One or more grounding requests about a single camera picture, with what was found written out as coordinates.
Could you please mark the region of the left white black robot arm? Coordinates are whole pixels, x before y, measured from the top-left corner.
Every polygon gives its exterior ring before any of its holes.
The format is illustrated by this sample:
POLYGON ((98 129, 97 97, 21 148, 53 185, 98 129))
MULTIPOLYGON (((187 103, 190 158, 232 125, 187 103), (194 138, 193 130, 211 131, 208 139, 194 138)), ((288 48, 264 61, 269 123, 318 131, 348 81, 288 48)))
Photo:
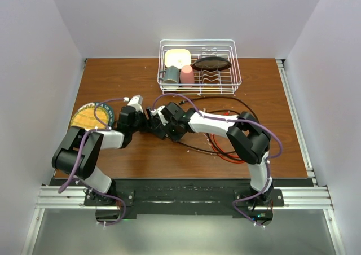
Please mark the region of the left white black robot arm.
POLYGON ((115 129, 109 125, 103 128, 84 129, 72 126, 63 138, 52 158, 52 167, 68 175, 58 193, 63 193, 73 181, 82 182, 97 193, 103 205, 112 205, 117 199, 115 182, 98 168, 101 150, 127 147, 133 134, 151 131, 153 124, 163 125, 161 109, 142 110, 138 105, 126 105, 120 112, 115 129))

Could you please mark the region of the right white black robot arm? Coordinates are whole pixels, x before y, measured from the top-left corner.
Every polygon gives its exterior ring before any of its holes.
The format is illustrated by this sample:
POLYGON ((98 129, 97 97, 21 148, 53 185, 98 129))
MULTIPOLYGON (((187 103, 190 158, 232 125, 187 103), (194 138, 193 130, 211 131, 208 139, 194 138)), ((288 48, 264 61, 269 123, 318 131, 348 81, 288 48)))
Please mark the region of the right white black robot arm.
POLYGON ((227 138, 237 156, 248 166, 252 201, 263 206, 271 200, 273 185, 268 161, 271 137, 250 113, 220 116, 197 108, 184 111, 179 105, 170 102, 150 110, 150 117, 174 141, 180 140, 186 133, 227 138))

